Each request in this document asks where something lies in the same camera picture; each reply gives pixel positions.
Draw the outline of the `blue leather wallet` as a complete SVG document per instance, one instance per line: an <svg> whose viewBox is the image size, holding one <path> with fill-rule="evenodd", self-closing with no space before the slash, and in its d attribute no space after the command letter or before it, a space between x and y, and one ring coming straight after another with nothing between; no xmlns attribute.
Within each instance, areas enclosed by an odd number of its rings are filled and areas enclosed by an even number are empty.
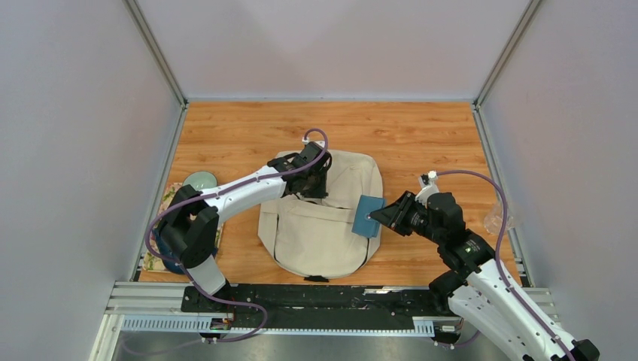
<svg viewBox="0 0 638 361"><path fill-rule="evenodd" d="M351 231L364 238L376 238L380 233L380 223L371 217L373 211L386 205L384 198L361 195L354 215Z"/></svg>

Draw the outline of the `beige canvas backpack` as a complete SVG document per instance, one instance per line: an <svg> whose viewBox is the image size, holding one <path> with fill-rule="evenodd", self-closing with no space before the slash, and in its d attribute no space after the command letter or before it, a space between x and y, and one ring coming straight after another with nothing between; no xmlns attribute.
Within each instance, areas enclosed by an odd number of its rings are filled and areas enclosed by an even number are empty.
<svg viewBox="0 0 638 361"><path fill-rule="evenodd" d="M381 245L352 231L361 196L382 197L376 161L334 150L327 197L285 196L261 204L258 237L280 267L296 275L343 278L363 267Z"/></svg>

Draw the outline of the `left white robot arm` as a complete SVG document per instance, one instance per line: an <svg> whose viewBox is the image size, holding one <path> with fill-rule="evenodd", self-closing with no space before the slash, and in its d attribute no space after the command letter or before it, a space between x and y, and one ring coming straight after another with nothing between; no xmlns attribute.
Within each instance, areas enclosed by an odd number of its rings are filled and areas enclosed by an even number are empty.
<svg viewBox="0 0 638 361"><path fill-rule="evenodd" d="M208 310L222 311L230 293L213 250L221 223L256 205L289 195L324 198L332 157L325 141L307 141L298 153L289 153L228 184L205 190L183 186L170 206L154 221L153 229L170 249L175 264L199 285Z"/></svg>

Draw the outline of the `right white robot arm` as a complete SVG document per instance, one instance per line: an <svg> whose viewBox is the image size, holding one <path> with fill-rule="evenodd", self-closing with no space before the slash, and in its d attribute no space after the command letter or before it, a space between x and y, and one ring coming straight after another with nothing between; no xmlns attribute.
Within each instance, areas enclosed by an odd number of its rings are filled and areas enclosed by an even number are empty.
<svg viewBox="0 0 638 361"><path fill-rule="evenodd" d="M452 194L434 193L419 202L404 192L369 218L400 235L417 233L434 242L449 270L430 283L430 307L469 321L511 360L600 358L592 341L571 336L513 280L492 246L466 227Z"/></svg>

